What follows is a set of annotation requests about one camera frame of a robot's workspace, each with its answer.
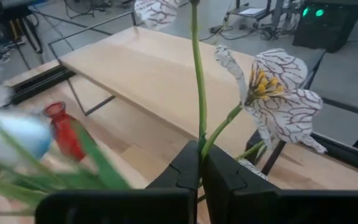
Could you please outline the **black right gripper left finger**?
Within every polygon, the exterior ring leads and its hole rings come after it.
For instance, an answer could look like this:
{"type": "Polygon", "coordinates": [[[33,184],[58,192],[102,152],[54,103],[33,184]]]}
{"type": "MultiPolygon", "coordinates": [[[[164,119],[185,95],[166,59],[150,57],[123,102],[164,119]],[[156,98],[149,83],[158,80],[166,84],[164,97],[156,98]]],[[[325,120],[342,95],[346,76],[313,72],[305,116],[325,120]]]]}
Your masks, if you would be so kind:
{"type": "Polygon", "coordinates": [[[49,195],[37,206],[35,224],[196,224],[199,159],[192,140],[145,189],[49,195]]]}

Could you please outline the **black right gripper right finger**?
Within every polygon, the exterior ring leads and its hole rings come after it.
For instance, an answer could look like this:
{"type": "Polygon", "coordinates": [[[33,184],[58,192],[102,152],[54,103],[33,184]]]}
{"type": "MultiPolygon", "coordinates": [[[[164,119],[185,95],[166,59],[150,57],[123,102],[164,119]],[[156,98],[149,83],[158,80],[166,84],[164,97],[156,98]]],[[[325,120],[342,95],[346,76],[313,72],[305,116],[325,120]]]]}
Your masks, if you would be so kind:
{"type": "Polygon", "coordinates": [[[280,189],[217,146],[202,183],[211,224],[358,224],[358,190],[280,189]]]}

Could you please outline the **white veined artificial flower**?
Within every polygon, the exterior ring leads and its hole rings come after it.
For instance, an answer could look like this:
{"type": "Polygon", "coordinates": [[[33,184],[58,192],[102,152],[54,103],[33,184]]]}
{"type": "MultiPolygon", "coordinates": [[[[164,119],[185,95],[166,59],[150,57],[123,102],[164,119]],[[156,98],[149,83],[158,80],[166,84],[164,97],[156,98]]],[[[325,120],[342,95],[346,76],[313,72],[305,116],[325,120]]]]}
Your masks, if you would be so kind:
{"type": "Polygon", "coordinates": [[[231,51],[224,45],[216,46],[214,59],[235,79],[239,89],[239,102],[212,134],[207,128],[207,99],[204,74],[197,39],[198,5],[191,4],[191,44],[195,63],[199,104],[199,140],[201,157],[205,158],[224,128],[241,112],[248,112],[254,119],[261,140],[237,157],[247,169],[265,179],[267,176],[246,159],[254,152],[276,149],[273,142],[302,143],[320,154],[327,149],[311,137],[312,119],[323,107],[319,95],[304,87],[308,69],[304,61],[288,55],[283,49],[269,49],[254,57],[250,72],[245,75],[231,51]]]}

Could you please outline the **blue white artificial tulip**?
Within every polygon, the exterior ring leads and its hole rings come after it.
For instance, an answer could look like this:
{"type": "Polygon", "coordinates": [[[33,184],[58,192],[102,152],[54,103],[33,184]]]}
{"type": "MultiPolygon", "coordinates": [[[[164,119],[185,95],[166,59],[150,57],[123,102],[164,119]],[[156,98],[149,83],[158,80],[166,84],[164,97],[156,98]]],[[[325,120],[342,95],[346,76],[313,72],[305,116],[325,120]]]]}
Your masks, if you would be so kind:
{"type": "Polygon", "coordinates": [[[93,168],[55,152],[52,129],[45,121],[0,113],[0,195],[22,205],[20,210],[0,211],[1,216],[33,216],[43,199],[61,190],[131,188],[90,133],[74,121],[71,128],[93,168]]]}

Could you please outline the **red ribbed glass vase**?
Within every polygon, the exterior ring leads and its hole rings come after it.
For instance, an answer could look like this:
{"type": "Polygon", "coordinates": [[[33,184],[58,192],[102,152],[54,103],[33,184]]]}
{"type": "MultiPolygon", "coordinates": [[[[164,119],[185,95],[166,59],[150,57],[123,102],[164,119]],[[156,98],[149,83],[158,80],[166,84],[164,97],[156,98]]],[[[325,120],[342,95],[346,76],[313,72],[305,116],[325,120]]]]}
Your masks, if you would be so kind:
{"type": "Polygon", "coordinates": [[[71,128],[71,122],[77,122],[77,120],[66,112],[65,102],[57,101],[49,104],[42,113],[51,119],[53,135],[61,153],[76,161],[81,161],[86,154],[71,128]]]}

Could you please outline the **black computer tower green lights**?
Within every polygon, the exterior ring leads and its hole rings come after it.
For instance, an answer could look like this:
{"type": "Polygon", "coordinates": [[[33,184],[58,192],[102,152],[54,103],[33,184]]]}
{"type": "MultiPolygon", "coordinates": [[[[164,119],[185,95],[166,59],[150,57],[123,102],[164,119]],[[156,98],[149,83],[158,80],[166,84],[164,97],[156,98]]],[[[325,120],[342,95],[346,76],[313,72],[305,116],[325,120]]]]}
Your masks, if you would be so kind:
{"type": "Polygon", "coordinates": [[[309,49],[340,50],[358,20],[358,0],[306,0],[293,45],[309,49]]]}

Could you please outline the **black floor fan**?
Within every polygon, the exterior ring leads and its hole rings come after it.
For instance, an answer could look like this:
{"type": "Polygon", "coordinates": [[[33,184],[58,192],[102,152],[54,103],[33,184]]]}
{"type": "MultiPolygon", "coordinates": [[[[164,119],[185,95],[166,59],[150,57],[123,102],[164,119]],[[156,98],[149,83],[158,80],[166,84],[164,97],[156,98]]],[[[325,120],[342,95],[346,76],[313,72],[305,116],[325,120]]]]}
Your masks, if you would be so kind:
{"type": "Polygon", "coordinates": [[[64,0],[64,2],[66,14],[70,19],[84,15],[94,17],[92,0],[64,0]]]}

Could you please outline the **wooden shelf black metal frame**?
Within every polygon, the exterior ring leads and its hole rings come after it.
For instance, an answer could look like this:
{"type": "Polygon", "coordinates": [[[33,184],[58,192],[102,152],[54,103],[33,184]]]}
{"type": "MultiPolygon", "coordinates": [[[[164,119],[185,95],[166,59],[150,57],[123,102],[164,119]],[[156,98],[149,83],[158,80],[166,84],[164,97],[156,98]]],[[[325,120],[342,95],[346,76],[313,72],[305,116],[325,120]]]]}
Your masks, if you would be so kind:
{"type": "MultiPolygon", "coordinates": [[[[236,79],[214,59],[216,46],[199,42],[212,134],[239,102],[236,79]]],[[[255,56],[231,51],[245,75],[255,56]]],[[[60,62],[122,101],[199,139],[199,104],[191,40],[131,27],[60,58],[60,62]]],[[[259,133],[253,117],[241,111],[215,140],[231,154],[259,133]]]]}

